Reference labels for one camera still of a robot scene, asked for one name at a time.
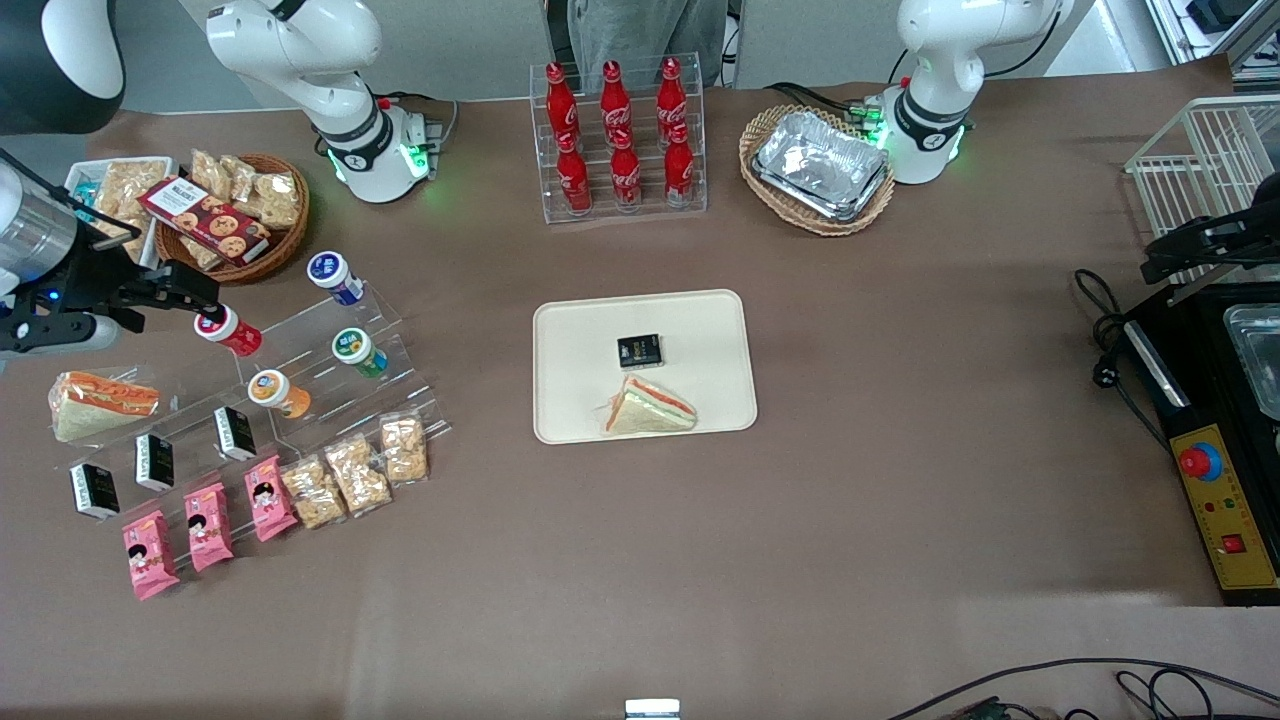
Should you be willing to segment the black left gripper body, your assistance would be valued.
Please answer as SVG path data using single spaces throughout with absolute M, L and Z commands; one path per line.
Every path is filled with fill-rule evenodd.
M 1197 217 L 1146 247 L 1144 269 L 1203 265 L 1258 266 L 1279 260 L 1279 178 L 1267 177 L 1251 205 L 1221 217 Z

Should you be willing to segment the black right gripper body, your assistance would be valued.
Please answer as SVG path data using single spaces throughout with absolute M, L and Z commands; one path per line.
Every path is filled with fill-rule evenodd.
M 145 273 L 124 249 L 77 246 L 45 278 L 15 290 L 14 307 L 3 314 L 3 334 L 96 336 L 124 331 L 118 325 L 118 295 Z

